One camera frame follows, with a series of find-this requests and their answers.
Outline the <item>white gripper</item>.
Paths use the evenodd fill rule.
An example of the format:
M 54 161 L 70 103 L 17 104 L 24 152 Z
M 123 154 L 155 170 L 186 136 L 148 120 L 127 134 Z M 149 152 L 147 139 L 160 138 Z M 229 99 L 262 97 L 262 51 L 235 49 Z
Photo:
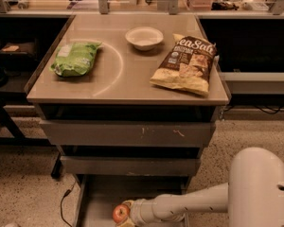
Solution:
M 135 227 L 135 225 L 142 227 L 155 221 L 152 211 L 153 200 L 127 200 L 123 201 L 122 204 L 131 207 L 130 218 L 122 223 L 118 223 L 116 227 Z

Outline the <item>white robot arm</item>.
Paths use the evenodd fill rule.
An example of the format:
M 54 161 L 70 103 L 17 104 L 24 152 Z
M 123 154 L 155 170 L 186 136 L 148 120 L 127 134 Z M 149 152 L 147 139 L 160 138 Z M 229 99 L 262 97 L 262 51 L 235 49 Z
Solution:
M 123 201 L 116 227 L 176 222 L 190 212 L 226 212 L 229 227 L 284 227 L 284 163 L 264 148 L 246 148 L 233 159 L 229 180 L 185 195 Z

